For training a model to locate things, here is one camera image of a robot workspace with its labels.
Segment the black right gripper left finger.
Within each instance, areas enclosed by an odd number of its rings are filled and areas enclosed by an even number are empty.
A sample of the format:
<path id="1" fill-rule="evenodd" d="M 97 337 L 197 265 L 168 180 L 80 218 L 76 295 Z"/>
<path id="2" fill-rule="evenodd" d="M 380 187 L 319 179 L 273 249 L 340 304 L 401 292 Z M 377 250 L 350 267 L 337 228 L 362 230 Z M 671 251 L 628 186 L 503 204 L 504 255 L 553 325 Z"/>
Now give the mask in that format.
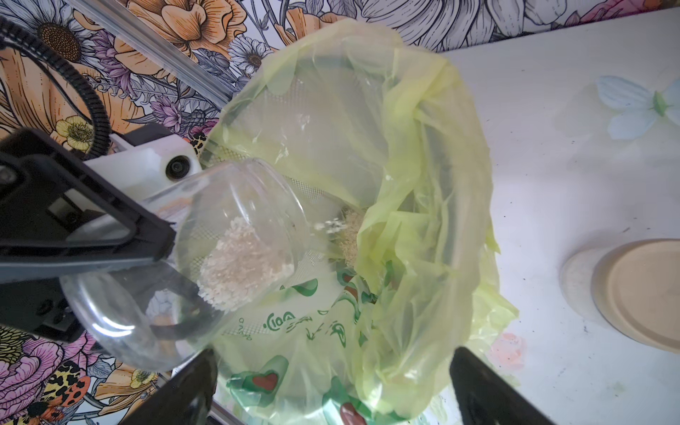
<path id="1" fill-rule="evenodd" d="M 203 350 L 120 425 L 206 424 L 217 379 L 216 355 Z"/>

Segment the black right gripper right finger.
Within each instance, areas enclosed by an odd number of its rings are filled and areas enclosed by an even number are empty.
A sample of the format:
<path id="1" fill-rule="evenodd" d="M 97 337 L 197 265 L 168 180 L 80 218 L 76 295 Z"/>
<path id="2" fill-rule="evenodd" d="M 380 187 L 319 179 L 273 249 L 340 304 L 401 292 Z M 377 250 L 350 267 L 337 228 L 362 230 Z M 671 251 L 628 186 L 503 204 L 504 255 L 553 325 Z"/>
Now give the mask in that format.
<path id="1" fill-rule="evenodd" d="M 553 425 L 471 350 L 453 354 L 450 376 L 465 425 Z"/>

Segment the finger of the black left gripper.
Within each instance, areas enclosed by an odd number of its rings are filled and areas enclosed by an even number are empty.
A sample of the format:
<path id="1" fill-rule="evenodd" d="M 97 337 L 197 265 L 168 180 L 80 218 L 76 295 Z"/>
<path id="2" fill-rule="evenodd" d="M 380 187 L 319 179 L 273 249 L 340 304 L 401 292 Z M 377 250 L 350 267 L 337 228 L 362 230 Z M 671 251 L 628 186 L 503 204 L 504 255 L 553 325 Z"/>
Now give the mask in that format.
<path id="1" fill-rule="evenodd" d="M 62 342 L 85 331 L 98 340 L 200 338 L 220 320 L 167 262 L 1 286 L 2 325 Z"/>
<path id="2" fill-rule="evenodd" d="M 175 232 L 36 129 L 1 142 L 1 281 L 163 260 Z"/>

